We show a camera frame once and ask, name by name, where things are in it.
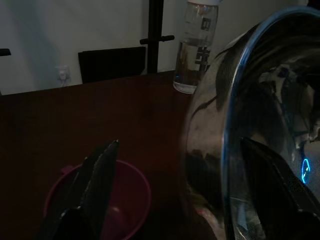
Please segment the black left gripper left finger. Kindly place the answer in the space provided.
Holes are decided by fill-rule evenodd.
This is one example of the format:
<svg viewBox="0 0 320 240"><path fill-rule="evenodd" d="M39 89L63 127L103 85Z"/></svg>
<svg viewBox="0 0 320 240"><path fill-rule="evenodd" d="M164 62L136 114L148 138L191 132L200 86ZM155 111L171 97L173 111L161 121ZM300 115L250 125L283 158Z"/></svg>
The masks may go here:
<svg viewBox="0 0 320 240"><path fill-rule="evenodd" d="M99 240L109 205L119 141L99 147L57 187L37 240Z"/></svg>

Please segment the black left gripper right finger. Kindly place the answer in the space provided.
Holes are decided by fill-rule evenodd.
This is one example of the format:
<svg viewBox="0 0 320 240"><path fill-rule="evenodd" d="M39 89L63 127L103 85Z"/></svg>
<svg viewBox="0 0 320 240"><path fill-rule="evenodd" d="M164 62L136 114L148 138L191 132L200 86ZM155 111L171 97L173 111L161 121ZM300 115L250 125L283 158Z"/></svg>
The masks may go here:
<svg viewBox="0 0 320 240"><path fill-rule="evenodd" d="M243 137L249 190L266 240L320 240L320 202L275 151Z"/></svg>

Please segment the stainless steel bowl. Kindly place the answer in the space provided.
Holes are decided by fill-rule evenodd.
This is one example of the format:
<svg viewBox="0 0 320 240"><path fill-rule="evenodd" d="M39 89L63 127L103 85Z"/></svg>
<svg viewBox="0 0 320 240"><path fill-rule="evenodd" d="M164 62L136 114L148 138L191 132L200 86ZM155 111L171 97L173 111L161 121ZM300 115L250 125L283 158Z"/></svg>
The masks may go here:
<svg viewBox="0 0 320 240"><path fill-rule="evenodd" d="M279 154L320 202L320 7L272 14L214 59L181 141L191 240L266 240L240 140Z"/></svg>

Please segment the pink plastic cup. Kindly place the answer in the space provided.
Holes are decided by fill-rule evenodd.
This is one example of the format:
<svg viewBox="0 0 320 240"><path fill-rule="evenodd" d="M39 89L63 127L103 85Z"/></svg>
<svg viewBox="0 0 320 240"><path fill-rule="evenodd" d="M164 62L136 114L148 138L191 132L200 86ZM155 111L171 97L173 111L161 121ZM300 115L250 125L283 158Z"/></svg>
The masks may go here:
<svg viewBox="0 0 320 240"><path fill-rule="evenodd" d="M99 240L132 240L148 216L151 201L150 184L143 173L117 160Z"/></svg>

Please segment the black chair back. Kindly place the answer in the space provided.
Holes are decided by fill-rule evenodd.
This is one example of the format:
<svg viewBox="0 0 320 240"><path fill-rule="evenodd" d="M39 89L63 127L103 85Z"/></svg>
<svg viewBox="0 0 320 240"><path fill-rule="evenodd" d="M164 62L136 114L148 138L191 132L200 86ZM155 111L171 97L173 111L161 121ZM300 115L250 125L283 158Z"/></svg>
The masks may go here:
<svg viewBox="0 0 320 240"><path fill-rule="evenodd" d="M126 47L87 50L78 53L81 79L84 84L138 76L146 64L146 48Z"/></svg>

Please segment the clear plastic water bottle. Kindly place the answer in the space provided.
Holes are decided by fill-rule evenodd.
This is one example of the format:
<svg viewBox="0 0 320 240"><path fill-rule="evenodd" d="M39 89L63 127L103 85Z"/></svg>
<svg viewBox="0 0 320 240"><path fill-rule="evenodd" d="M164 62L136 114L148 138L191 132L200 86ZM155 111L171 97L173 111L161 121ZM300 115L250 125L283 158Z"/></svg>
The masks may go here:
<svg viewBox="0 0 320 240"><path fill-rule="evenodd" d="M181 93L193 94L209 67L219 5L222 1L187 1L173 79L173 87Z"/></svg>

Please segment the black metal pole stand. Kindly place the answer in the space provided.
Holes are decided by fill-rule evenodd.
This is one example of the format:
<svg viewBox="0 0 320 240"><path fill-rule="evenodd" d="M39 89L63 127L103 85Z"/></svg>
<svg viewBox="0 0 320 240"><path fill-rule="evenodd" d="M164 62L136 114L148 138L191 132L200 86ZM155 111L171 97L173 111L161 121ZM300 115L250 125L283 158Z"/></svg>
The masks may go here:
<svg viewBox="0 0 320 240"><path fill-rule="evenodd" d="M162 35L164 0L149 0L148 36L141 39L141 45L147 45L147 73L158 72L159 42L169 42L174 35Z"/></svg>

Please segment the white wall socket with plug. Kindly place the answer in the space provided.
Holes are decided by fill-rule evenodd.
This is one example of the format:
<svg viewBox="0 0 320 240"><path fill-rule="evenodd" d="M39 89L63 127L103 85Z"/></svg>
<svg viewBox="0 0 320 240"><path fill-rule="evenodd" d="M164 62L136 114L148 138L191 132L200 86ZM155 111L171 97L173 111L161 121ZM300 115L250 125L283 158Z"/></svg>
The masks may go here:
<svg viewBox="0 0 320 240"><path fill-rule="evenodd" d="M71 83L70 68L67 65L56 66L55 72L56 79L58 80L61 88Z"/></svg>

